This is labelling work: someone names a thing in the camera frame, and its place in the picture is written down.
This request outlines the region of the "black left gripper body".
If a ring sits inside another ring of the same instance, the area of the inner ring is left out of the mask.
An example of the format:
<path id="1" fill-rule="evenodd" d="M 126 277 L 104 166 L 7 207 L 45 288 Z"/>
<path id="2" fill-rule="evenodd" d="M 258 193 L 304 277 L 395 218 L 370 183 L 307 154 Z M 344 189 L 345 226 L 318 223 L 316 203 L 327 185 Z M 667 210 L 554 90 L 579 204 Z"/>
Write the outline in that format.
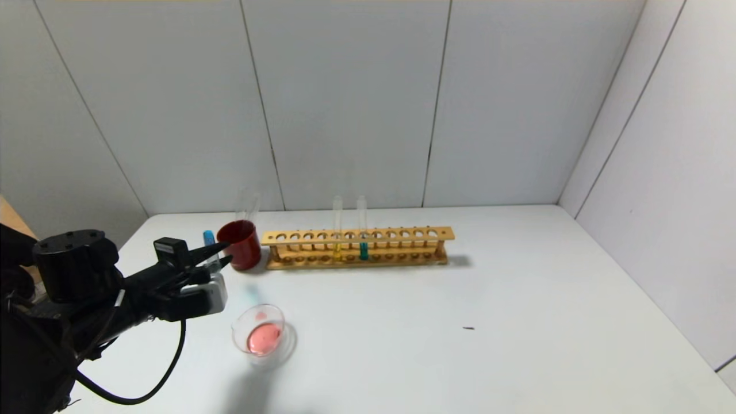
<path id="1" fill-rule="evenodd" d="M 205 306 L 206 271 L 199 272 L 183 239 L 154 241 L 157 262 L 125 278 L 127 306 Z"/>

